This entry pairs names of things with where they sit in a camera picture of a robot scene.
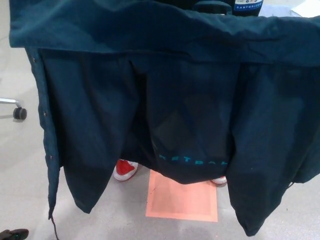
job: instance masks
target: orange mat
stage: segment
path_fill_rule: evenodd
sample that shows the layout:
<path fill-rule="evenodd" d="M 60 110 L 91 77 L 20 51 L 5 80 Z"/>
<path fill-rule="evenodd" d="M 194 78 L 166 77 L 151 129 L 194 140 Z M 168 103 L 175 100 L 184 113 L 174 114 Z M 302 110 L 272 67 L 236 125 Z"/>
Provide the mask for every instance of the orange mat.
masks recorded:
<path fill-rule="evenodd" d="M 145 215 L 218 222 L 216 186 L 209 181 L 182 185 L 151 171 Z"/>

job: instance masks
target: drawstring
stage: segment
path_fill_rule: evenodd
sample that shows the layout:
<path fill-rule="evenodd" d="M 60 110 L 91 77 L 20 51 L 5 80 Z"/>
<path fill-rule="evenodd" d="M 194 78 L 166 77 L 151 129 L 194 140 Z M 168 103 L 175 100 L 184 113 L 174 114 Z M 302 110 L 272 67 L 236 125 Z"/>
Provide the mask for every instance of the drawstring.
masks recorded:
<path fill-rule="evenodd" d="M 289 189 L 292 187 L 292 185 L 295 184 L 294 182 L 292 182 L 286 189 Z"/>
<path fill-rule="evenodd" d="M 56 238 L 56 240 L 59 240 L 59 237 L 58 237 L 58 234 L 57 234 L 57 227 L 56 227 L 56 223 L 55 223 L 55 220 L 54 220 L 53 216 L 51 216 L 51 222 L 53 224 L 55 238 Z"/>

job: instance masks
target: shoe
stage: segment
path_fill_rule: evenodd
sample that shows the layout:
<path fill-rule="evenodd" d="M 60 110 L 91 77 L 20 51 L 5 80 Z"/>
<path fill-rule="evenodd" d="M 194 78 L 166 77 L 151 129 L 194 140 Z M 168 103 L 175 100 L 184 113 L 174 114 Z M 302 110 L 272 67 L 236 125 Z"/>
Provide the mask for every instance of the shoe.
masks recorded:
<path fill-rule="evenodd" d="M 139 164 L 133 161 L 119 159 L 113 170 L 113 176 L 118 181 L 127 181 L 137 172 Z"/>
<path fill-rule="evenodd" d="M 211 180 L 213 183 L 217 184 L 217 185 L 222 185 L 222 184 L 226 184 L 227 183 L 227 179 L 225 176 L 222 176 L 220 178 L 217 179 L 213 179 Z"/>
<path fill-rule="evenodd" d="M 5 230 L 0 232 L 0 240 L 25 240 L 29 235 L 27 229 Z"/>

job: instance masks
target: white sneaker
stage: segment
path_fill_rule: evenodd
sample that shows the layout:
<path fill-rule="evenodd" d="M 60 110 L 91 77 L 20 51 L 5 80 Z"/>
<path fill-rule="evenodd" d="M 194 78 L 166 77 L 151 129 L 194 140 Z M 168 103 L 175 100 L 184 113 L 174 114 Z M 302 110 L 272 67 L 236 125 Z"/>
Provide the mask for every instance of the white sneaker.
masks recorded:
<path fill-rule="evenodd" d="M 121 182 L 127 181 L 135 175 L 138 166 L 136 162 L 119 159 L 113 170 L 113 177 Z"/>
<path fill-rule="evenodd" d="M 217 179 L 212 179 L 211 180 L 213 183 L 217 184 L 217 185 L 222 185 L 222 184 L 226 184 L 227 183 L 227 179 L 225 176 L 222 176 L 220 178 Z"/>

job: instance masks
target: chair caster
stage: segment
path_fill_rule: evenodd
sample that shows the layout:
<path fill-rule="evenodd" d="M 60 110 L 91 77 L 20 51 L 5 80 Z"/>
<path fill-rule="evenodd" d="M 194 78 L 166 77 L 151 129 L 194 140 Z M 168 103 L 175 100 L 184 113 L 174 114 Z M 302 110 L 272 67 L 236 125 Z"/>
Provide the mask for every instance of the chair caster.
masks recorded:
<path fill-rule="evenodd" d="M 13 111 L 13 118 L 17 120 L 25 120 L 27 118 L 27 110 L 22 107 L 17 107 Z"/>

